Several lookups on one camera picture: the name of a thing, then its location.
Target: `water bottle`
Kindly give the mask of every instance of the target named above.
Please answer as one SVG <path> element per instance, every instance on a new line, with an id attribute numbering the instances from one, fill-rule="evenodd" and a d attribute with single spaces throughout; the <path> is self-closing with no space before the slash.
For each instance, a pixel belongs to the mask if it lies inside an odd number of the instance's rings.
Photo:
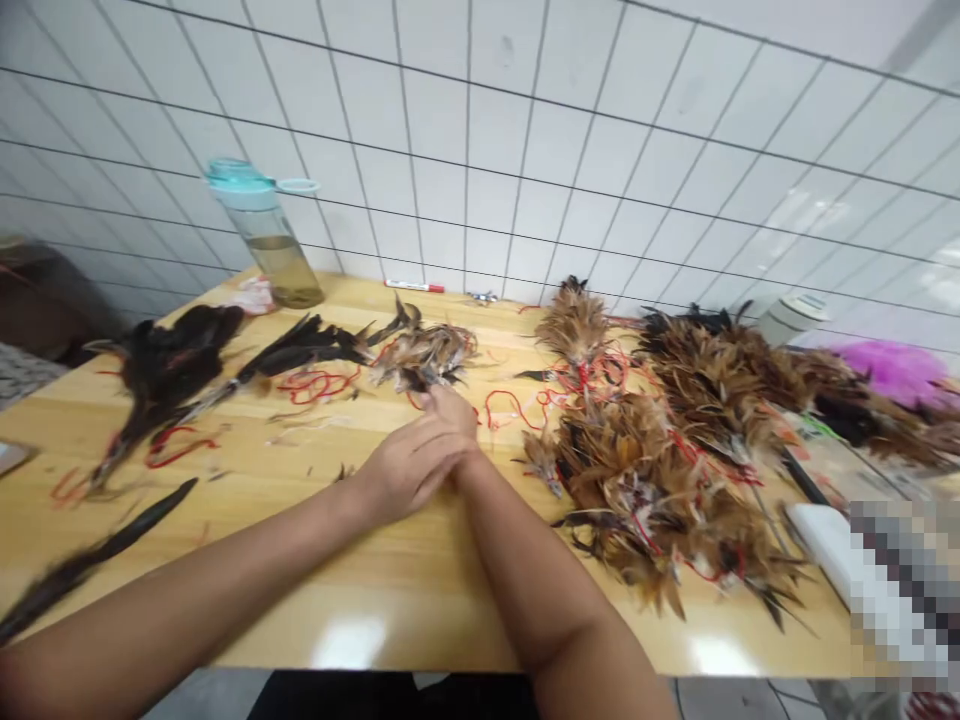
<path id="1" fill-rule="evenodd" d="M 312 180 L 281 180 L 261 174 L 245 160 L 210 161 L 207 183 L 240 233 L 250 254 L 273 285 L 278 305 L 308 308 L 323 301 L 303 249 L 277 201 L 277 188 L 311 193 L 320 186 Z"/>

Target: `dark feather plume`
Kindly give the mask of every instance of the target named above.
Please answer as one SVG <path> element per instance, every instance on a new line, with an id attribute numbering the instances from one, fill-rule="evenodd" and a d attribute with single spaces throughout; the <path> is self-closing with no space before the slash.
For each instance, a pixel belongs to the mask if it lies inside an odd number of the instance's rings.
<path id="1" fill-rule="evenodd" d="M 196 484 L 197 478 L 187 480 L 117 532 L 61 560 L 43 577 L 32 582 L 20 599 L 0 619 L 0 647 L 9 643 L 63 598 L 83 585 L 97 567 L 116 557 L 147 534 L 183 501 Z"/>

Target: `floor tile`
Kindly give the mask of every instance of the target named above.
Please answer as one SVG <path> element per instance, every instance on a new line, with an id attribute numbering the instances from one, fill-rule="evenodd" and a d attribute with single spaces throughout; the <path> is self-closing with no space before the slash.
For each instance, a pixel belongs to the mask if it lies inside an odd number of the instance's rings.
<path id="1" fill-rule="evenodd" d="M 683 720 L 787 720 L 780 701 L 766 680 L 685 678 L 678 686 Z M 798 717 L 792 720 L 807 719 Z"/>

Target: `white container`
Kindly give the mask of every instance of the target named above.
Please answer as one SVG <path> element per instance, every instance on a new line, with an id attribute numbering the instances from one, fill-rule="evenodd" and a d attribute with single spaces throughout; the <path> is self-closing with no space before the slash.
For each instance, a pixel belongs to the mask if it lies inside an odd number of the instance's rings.
<path id="1" fill-rule="evenodd" d="M 771 305 L 757 321 L 757 330 L 771 345 L 786 345 L 829 320 L 822 300 L 811 295 L 792 295 Z"/>

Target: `human hand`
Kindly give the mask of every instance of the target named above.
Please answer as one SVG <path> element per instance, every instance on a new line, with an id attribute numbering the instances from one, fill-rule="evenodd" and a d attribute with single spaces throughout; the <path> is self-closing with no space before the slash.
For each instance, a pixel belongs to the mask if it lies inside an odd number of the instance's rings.
<path id="1" fill-rule="evenodd" d="M 422 508 L 475 447 L 453 423 L 428 412 L 390 433 L 347 482 L 374 525 L 396 522 Z"/>
<path id="2" fill-rule="evenodd" d="M 460 393 L 449 385 L 431 385 L 429 394 L 422 397 L 427 413 L 436 413 L 461 435 L 477 439 L 477 414 Z"/>

